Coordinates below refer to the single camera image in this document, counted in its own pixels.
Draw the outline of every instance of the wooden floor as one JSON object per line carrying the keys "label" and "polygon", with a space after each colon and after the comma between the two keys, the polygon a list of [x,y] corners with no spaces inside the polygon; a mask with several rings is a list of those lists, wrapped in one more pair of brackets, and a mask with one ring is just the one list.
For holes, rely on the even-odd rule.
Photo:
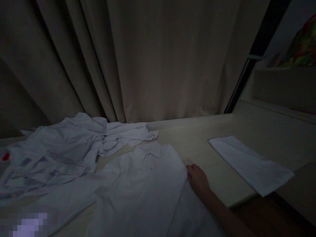
{"label": "wooden floor", "polygon": [[233,208],[232,212],[258,237],[310,236],[269,197],[255,197]]}

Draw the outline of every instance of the beige curtain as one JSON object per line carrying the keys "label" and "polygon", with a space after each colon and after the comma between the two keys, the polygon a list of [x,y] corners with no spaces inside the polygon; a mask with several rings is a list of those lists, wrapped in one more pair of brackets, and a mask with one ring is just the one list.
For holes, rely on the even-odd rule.
{"label": "beige curtain", "polygon": [[268,3],[3,0],[0,86],[12,94],[0,130],[78,112],[111,122],[220,113]]}

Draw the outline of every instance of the white towel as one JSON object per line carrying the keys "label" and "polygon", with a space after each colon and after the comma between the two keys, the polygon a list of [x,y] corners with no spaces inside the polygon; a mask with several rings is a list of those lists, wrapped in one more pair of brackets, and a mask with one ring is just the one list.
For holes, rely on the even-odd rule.
{"label": "white towel", "polygon": [[288,168],[260,156],[234,136],[211,139],[209,143],[263,197],[294,176]]}

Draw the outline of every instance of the pixelated blur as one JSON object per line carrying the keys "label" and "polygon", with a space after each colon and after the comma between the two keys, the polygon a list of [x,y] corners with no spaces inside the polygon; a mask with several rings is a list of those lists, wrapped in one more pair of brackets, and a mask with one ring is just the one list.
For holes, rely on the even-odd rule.
{"label": "pixelated blur", "polygon": [[27,213],[24,208],[0,208],[0,236],[43,237],[47,236],[48,213]]}

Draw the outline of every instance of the shirt collar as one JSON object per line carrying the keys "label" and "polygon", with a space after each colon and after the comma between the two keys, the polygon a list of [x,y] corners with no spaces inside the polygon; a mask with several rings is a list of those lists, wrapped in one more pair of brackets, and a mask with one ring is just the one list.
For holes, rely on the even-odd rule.
{"label": "shirt collar", "polygon": [[160,158],[160,148],[161,145],[158,142],[138,145],[134,150],[134,154],[141,157],[142,161],[147,154],[152,154],[153,156]]}

